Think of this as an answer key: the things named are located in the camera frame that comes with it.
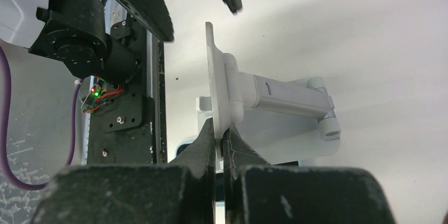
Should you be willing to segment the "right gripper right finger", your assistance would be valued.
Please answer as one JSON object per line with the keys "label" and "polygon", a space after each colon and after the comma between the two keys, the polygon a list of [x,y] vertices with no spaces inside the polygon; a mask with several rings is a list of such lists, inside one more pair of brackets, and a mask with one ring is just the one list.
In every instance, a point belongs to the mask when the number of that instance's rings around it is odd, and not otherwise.
{"label": "right gripper right finger", "polygon": [[394,223],[371,173],[271,165],[235,128],[222,140],[226,223]]}

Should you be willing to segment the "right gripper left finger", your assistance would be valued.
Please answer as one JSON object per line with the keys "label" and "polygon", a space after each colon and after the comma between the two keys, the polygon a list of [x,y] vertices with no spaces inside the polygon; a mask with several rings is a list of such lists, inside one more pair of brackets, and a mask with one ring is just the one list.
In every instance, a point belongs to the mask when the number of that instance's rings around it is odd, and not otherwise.
{"label": "right gripper left finger", "polygon": [[210,143],[203,161],[63,169],[44,189],[31,223],[214,223],[212,119],[199,135]]}

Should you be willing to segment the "silver folding phone stand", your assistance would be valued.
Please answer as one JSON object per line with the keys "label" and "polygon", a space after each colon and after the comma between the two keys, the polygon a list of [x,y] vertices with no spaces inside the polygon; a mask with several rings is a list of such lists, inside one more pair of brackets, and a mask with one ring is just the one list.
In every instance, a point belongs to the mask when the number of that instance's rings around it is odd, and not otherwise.
{"label": "silver folding phone stand", "polygon": [[208,96],[196,99],[198,125],[212,119],[214,135],[236,129],[271,164],[328,156],[341,145],[335,105],[321,77],[279,81],[238,68],[231,53],[215,44],[205,23]]}

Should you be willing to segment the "light blue smartphone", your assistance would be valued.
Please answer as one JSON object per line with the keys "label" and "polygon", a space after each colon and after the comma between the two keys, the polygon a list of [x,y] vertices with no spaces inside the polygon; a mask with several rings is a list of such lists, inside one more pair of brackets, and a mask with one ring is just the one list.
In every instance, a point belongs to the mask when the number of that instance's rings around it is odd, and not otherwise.
{"label": "light blue smartphone", "polygon": [[174,161],[193,160],[203,161],[209,156],[210,143],[206,137],[198,135],[196,138],[189,137],[182,141],[175,149]]}

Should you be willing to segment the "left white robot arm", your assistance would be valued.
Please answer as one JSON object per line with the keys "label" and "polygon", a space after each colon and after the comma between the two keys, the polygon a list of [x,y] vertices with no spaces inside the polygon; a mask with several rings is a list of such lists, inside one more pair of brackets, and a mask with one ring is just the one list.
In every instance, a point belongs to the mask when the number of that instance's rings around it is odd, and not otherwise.
{"label": "left white robot arm", "polygon": [[[160,41],[174,40],[164,0],[116,0]],[[1,39],[62,61],[78,78],[129,82],[139,70],[134,52],[106,33],[100,0],[1,0]]]}

